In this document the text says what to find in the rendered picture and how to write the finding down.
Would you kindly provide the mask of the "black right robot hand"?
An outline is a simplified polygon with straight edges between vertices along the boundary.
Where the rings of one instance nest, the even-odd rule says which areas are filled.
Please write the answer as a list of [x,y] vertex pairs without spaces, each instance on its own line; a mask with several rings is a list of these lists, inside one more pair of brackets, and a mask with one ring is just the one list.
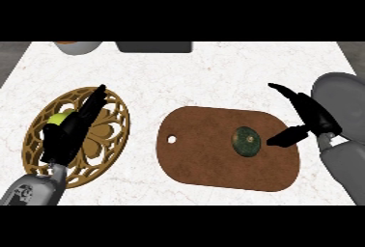
[[266,140],[269,146],[277,146],[280,148],[291,147],[307,137],[309,132],[311,132],[314,136],[323,133],[332,133],[334,135],[341,134],[343,129],[335,118],[309,95],[295,93],[289,88],[275,83],[269,83],[267,86],[289,99],[304,123],[303,125],[288,127],[272,136]]

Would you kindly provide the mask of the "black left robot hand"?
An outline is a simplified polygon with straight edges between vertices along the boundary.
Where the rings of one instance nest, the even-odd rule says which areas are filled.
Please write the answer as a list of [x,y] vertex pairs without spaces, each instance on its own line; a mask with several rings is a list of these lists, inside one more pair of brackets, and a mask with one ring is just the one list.
[[79,151],[90,126],[106,104],[105,97],[105,85],[100,85],[88,96],[79,110],[65,117],[60,124],[47,123],[44,125],[44,152],[41,156],[44,163],[68,166]]

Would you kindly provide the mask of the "dark green squash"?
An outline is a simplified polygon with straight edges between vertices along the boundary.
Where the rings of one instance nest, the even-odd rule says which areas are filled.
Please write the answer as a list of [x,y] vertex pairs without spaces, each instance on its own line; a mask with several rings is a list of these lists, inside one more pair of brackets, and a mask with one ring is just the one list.
[[248,126],[239,126],[232,134],[230,143],[233,150],[244,157],[254,157],[261,148],[261,137]]

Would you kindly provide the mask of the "brown wooden cutting board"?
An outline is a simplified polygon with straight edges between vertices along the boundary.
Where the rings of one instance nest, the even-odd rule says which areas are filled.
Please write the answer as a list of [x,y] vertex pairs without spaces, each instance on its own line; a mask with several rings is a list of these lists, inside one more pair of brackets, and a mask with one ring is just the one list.
[[267,140],[286,125],[266,112],[186,106],[159,125],[156,157],[168,177],[186,184],[280,191],[300,171],[298,148],[263,144],[251,157],[232,146],[238,127],[246,126]]

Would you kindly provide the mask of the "yellow-green round fruit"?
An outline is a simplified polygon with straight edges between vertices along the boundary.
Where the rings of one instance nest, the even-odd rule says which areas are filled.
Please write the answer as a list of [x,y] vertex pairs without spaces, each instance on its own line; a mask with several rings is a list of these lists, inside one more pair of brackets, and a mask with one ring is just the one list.
[[65,120],[65,118],[68,117],[69,114],[71,114],[71,111],[66,111],[66,112],[62,112],[62,113],[54,114],[48,118],[47,123],[48,124],[60,125],[62,121]]

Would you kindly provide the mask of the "golden wooden openwork trivet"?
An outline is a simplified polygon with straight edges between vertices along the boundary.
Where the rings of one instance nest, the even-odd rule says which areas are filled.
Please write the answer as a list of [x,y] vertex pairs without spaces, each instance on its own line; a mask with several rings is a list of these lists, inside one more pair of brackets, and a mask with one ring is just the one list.
[[[43,126],[48,118],[66,111],[78,110],[94,87],[78,88],[56,97],[32,120],[22,141],[22,167],[28,174],[48,176],[48,165],[40,161],[43,154]],[[106,105],[91,124],[87,137],[68,165],[65,188],[75,188],[93,181],[115,163],[124,150],[130,134],[130,114],[118,94],[105,90]]]

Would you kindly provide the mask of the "grey bowl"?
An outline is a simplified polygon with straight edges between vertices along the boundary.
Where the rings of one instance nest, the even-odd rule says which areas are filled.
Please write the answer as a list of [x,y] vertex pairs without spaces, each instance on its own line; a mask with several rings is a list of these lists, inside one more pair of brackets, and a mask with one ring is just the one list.
[[66,55],[84,55],[99,46],[99,41],[56,41],[56,47]]

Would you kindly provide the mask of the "dark grey rectangular appliance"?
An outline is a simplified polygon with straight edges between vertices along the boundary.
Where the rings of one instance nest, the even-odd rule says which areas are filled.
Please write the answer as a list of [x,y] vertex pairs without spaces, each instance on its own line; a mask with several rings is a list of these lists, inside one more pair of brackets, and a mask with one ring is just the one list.
[[130,53],[189,53],[190,41],[118,41],[116,47],[121,52]]

